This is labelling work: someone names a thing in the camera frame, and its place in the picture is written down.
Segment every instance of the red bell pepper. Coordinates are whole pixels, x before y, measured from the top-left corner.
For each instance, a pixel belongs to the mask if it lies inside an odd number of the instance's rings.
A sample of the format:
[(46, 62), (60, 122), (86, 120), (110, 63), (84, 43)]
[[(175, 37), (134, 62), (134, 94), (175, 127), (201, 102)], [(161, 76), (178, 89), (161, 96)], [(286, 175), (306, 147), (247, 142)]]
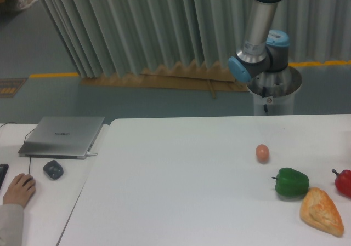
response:
[(336, 174), (336, 188), (341, 194), (351, 198), (351, 170), (344, 170), (339, 174), (335, 169), (333, 169), (332, 172)]

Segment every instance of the blue joint cap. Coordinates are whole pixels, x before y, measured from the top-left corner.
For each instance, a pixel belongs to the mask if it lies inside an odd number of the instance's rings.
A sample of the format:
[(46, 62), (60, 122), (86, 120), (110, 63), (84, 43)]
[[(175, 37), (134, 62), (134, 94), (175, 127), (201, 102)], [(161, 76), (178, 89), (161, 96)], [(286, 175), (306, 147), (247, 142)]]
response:
[(236, 57), (230, 57), (228, 67), (231, 74), (239, 81), (247, 83), (251, 80), (251, 75)]
[(289, 36), (284, 31), (270, 30), (266, 44), (272, 47), (289, 47)]

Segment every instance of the person's hand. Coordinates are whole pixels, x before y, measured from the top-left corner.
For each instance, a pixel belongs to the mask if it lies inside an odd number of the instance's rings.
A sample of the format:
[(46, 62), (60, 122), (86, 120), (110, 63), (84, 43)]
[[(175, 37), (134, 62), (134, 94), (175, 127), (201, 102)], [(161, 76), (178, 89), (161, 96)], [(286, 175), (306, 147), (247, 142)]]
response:
[(35, 192), (35, 180), (31, 175), (19, 174), (9, 185), (3, 204), (18, 204), (23, 208)]

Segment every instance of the laptop lid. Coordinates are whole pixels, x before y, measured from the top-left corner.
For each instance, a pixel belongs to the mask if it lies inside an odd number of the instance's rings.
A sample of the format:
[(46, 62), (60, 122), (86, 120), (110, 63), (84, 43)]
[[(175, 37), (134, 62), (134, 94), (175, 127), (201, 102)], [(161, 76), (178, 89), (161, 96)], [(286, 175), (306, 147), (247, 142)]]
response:
[(104, 117), (43, 117), (22, 145), (22, 156), (85, 158)]

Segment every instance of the fake bread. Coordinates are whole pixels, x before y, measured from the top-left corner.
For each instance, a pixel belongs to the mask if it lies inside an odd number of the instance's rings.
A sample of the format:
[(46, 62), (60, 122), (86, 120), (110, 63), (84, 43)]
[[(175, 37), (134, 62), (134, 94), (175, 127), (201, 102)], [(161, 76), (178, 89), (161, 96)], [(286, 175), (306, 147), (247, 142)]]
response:
[(317, 188), (310, 188), (300, 208), (300, 217), (308, 225), (340, 237), (344, 225), (334, 202), (328, 194)]

